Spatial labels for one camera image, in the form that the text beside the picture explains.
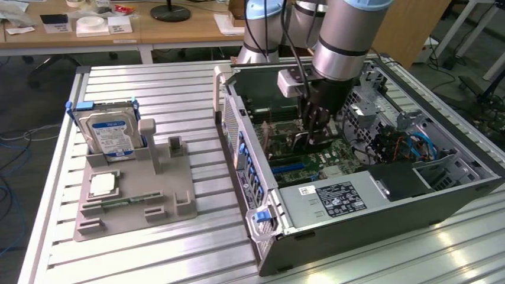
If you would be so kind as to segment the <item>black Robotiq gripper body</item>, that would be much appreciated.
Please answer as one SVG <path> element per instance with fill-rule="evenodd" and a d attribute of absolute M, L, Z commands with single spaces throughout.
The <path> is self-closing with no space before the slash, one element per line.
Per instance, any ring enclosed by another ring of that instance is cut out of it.
<path fill-rule="evenodd" d="M 309 83 L 309 93 L 303 95 L 303 99 L 307 99 L 313 106 L 327 109 L 332 115 L 336 115 L 344 107 L 353 87 L 354 79 L 344 81 L 315 80 Z"/>

